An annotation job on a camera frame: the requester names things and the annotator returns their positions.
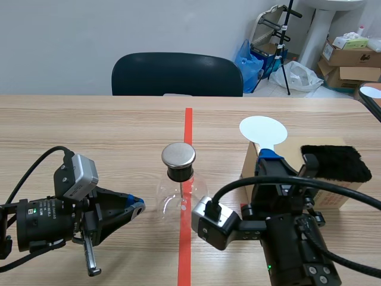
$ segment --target black fuzzy brush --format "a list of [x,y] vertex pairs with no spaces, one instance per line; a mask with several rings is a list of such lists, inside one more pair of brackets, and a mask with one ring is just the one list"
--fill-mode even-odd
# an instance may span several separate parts
[[301,151],[303,155],[313,154],[317,158],[317,178],[358,183],[365,183],[371,179],[370,170],[353,147],[305,145],[301,147]]

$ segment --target screw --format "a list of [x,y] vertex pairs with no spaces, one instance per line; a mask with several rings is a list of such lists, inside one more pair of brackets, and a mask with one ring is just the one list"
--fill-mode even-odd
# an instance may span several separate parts
[[330,274],[331,273],[331,270],[329,270],[328,267],[323,267],[323,270],[326,274]]
[[311,274],[313,274],[313,275],[315,275],[316,273],[317,273],[317,270],[316,270],[316,268],[315,267],[310,267],[310,268],[308,268],[308,270],[310,271],[310,273]]
[[321,276],[321,277],[320,277],[320,282],[323,283],[323,284],[327,284],[327,283],[328,283],[328,279],[327,279],[327,277],[325,277],[325,276]]

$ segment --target white pedestal sink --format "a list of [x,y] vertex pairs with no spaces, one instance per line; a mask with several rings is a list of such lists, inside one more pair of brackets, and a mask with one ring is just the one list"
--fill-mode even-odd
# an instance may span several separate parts
[[366,0],[303,0],[303,2],[315,8],[316,13],[299,57],[299,62],[309,69],[314,69],[323,50],[336,11],[356,9]]

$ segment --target white sink pedestal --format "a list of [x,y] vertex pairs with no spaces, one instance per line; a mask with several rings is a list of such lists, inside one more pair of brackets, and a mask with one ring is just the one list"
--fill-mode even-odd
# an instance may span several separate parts
[[336,11],[316,9],[315,18],[304,43],[299,62],[311,70],[316,68]]

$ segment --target white circular sign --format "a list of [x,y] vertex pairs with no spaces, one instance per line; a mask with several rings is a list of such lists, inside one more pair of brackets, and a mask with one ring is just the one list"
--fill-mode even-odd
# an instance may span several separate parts
[[251,116],[243,119],[239,130],[247,140],[257,143],[261,149],[274,150],[274,145],[287,138],[287,129],[279,121],[266,116]]
[[360,88],[360,91],[367,97],[381,98],[381,91],[379,91],[376,88],[372,88],[370,86],[363,86],[362,88]]

